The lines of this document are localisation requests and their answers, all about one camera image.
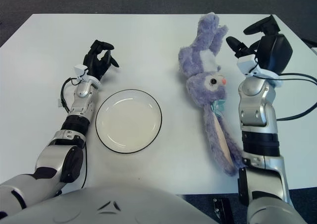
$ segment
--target white plate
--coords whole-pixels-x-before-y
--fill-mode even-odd
[[[154,141],[162,123],[157,101],[140,90],[123,90],[98,110],[96,130],[102,143],[119,153],[134,153]]]

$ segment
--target black arm joint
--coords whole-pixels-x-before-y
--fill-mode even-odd
[[[83,159],[82,149],[77,146],[70,149],[64,160],[60,181],[63,183],[74,182],[79,177]]]

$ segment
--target purple plush toy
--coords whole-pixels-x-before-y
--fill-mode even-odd
[[[215,159],[223,171],[234,175],[242,167],[241,149],[227,132],[221,111],[226,99],[225,78],[218,73],[215,63],[226,26],[218,26],[214,13],[204,15],[199,23],[197,37],[178,54],[180,70],[188,78],[186,87],[194,102],[204,109],[207,137]]]

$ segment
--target white table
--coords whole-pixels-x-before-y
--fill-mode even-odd
[[[220,15],[220,23],[246,45],[262,34],[243,35],[243,29],[266,15]],[[86,186],[140,183],[176,194],[237,192],[237,177],[223,174],[205,138],[202,111],[185,90],[178,71],[180,47],[189,45],[200,15],[34,14],[0,48],[0,183],[20,173],[32,173],[36,159],[66,118],[57,107],[63,81],[74,76],[95,39],[115,46],[120,69],[111,67],[102,79],[100,104],[123,89],[140,89],[158,101],[162,127],[146,149],[129,155],[107,149],[98,139],[93,120],[88,135]],[[317,56],[277,18],[294,50],[285,72],[317,77]],[[232,136],[242,146],[237,92],[244,79],[237,59],[223,43],[217,61],[227,78],[225,117]],[[74,87],[67,87],[72,103]],[[276,90],[278,117],[304,111],[316,101],[316,88],[305,82],[285,82]],[[317,186],[315,140],[317,112],[278,123],[281,153],[289,187]],[[77,189],[83,174],[66,191]]]

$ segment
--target gray carpet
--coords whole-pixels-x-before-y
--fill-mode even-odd
[[[277,14],[299,37],[317,41],[317,0],[0,0],[0,46],[33,13],[263,13]],[[246,209],[230,198],[236,223]],[[317,223],[317,189],[292,190],[295,207],[308,223]],[[210,196],[188,195],[188,202],[213,216]]]

